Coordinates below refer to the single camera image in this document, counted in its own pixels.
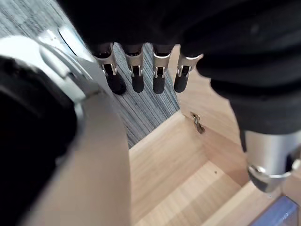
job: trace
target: black fingertip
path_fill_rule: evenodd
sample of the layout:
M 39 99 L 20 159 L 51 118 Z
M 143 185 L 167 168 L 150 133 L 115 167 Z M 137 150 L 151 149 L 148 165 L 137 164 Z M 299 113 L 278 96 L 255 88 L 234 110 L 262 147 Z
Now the black fingertip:
M 165 78 L 154 77 L 152 89 L 154 90 L 155 94 L 161 94 L 164 91 L 164 86 L 165 86 Z
M 132 77 L 132 85 L 133 85 L 133 90 L 136 93 L 141 93 L 144 89 L 143 76 Z
M 106 78 L 108 85 L 113 93 L 117 95 L 122 95 L 125 93 L 125 91 L 127 90 L 127 86 L 119 73 L 117 73 L 116 75 L 106 76 Z
M 177 93 L 182 93 L 187 86 L 188 77 L 186 76 L 176 76 L 174 81 L 174 90 Z

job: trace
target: silver metal joint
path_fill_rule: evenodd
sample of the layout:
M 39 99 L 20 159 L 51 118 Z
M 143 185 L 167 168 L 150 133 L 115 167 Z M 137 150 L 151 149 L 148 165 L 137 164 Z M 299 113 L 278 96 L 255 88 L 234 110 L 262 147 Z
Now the silver metal joint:
M 299 168 L 301 132 L 268 135 L 246 131 L 248 172 L 263 192 L 272 192 Z
M 131 76 L 142 76 L 143 72 L 143 51 L 136 56 L 126 55 L 127 66 L 131 72 Z
M 113 51 L 113 45 L 111 45 L 111 54 L 107 58 L 95 57 L 98 65 L 102 69 L 105 76 L 116 75 L 117 74 L 117 63 Z
M 188 78 L 190 72 L 192 71 L 194 66 L 197 64 L 198 60 L 202 57 L 203 57 L 203 54 L 198 55 L 196 57 L 188 57 L 188 56 L 184 56 L 182 53 L 180 53 L 176 76 L 181 77 L 183 75 Z
M 170 54 L 166 56 L 158 56 L 155 53 L 153 54 L 153 69 L 154 69 L 154 77 L 158 76 L 165 78 L 165 74 L 168 68 Z

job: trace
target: black fabric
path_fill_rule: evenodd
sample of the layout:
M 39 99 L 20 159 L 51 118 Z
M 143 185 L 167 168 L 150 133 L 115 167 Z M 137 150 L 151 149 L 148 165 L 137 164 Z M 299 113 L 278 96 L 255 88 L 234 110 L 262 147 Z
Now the black fabric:
M 203 53 L 197 69 L 230 100 L 242 131 L 282 134 L 301 129 L 301 1 L 59 3 L 91 49 L 105 42 L 150 42 L 181 44 L 186 56 Z M 180 87 L 177 80 L 174 88 L 181 92 L 186 84 Z
M 0 59 L 0 210 L 3 225 L 29 210 L 76 133 L 73 102 L 43 72 Z

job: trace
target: gray striped carpet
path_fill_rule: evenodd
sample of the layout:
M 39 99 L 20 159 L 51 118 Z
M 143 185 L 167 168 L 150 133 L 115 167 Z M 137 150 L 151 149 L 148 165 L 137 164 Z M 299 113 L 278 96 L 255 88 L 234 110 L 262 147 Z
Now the gray striped carpet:
M 54 0 L 0 1 L 0 37 L 22 34 L 34 38 L 46 28 L 62 24 L 70 22 Z M 162 94 L 156 95 L 152 91 L 152 49 L 149 44 L 143 49 L 144 91 L 140 94 L 132 89 L 130 73 L 119 45 L 114 45 L 114 51 L 119 72 L 127 84 L 126 94 L 115 97 L 127 127 L 129 146 L 132 147 L 175 113 L 179 106 L 169 76 Z

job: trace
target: wooden box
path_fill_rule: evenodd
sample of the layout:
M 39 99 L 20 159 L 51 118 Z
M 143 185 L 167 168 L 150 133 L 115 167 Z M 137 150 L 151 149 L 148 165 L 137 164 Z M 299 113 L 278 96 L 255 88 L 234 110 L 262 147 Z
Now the wooden box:
M 173 76 L 178 55 L 175 48 Z M 208 79 L 193 71 L 178 101 L 181 110 L 130 150 L 133 225 L 247 226 L 283 193 L 301 200 L 291 185 L 301 184 L 301 174 L 271 194 L 249 182 L 232 109 Z M 191 113 L 200 116 L 203 134 Z

